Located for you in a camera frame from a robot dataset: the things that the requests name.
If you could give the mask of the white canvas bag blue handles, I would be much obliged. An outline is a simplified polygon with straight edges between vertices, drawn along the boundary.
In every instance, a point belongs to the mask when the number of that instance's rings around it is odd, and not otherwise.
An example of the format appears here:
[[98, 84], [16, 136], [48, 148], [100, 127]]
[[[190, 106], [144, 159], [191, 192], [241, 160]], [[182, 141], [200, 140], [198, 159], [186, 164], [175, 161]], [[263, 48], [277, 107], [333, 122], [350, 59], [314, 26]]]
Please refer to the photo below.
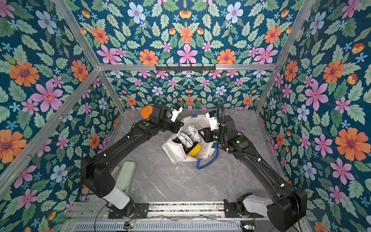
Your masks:
[[217, 142], [206, 139], [206, 130], [216, 131], [217, 121], [214, 111], [204, 115], [193, 114], [181, 120], [180, 131], [172, 135], [162, 148], [172, 164], [196, 162], [198, 170], [213, 164], [219, 157]]

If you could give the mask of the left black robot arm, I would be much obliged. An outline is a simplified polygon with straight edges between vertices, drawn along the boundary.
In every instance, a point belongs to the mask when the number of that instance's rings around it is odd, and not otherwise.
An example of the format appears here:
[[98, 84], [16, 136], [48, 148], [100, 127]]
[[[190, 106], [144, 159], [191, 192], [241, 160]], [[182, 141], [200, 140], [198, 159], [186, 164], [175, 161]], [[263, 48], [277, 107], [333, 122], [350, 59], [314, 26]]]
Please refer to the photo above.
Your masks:
[[133, 150], [150, 140], [159, 132], [170, 131], [177, 134], [184, 125], [177, 119], [183, 108], [174, 104], [162, 104], [142, 109], [143, 119], [134, 123], [131, 130], [119, 141], [96, 157], [81, 160], [81, 182], [99, 198], [111, 204], [114, 210], [123, 213], [131, 198], [118, 187], [112, 177], [112, 170]]

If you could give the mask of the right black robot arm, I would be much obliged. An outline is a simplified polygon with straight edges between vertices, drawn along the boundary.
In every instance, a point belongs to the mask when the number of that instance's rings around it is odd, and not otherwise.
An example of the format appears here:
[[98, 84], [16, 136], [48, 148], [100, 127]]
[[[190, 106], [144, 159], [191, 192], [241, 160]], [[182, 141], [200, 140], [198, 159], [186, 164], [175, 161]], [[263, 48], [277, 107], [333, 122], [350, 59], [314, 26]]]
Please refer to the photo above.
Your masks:
[[231, 116], [212, 111], [206, 114], [207, 126], [199, 132], [206, 142], [216, 142], [228, 154], [248, 167], [268, 192], [272, 204], [267, 217], [280, 232], [293, 227], [306, 215], [307, 193], [285, 181], [258, 153], [253, 143], [238, 132]]

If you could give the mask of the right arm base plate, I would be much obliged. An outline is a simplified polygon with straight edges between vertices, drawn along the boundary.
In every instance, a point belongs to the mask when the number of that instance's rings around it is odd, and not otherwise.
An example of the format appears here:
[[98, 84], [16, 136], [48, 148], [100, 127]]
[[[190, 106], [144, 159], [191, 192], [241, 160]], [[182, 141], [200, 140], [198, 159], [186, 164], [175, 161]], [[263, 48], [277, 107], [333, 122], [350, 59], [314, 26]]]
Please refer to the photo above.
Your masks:
[[227, 199], [223, 200], [224, 204], [224, 214], [226, 218], [253, 218], [258, 215], [258, 217], [264, 217], [267, 213], [267, 209], [262, 204], [257, 206], [252, 206], [249, 209], [244, 205], [243, 201], [245, 197], [240, 197], [236, 202], [230, 202]]

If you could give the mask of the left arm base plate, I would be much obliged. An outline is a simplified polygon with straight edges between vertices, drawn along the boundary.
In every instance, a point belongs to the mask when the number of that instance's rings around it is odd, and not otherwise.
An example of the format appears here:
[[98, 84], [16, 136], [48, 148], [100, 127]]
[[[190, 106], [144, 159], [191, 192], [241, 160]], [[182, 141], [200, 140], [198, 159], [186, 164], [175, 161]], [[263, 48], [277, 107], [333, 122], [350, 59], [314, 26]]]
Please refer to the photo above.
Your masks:
[[123, 209], [118, 209], [115, 206], [109, 206], [109, 219], [144, 219], [147, 218], [149, 212], [148, 203], [129, 203]]

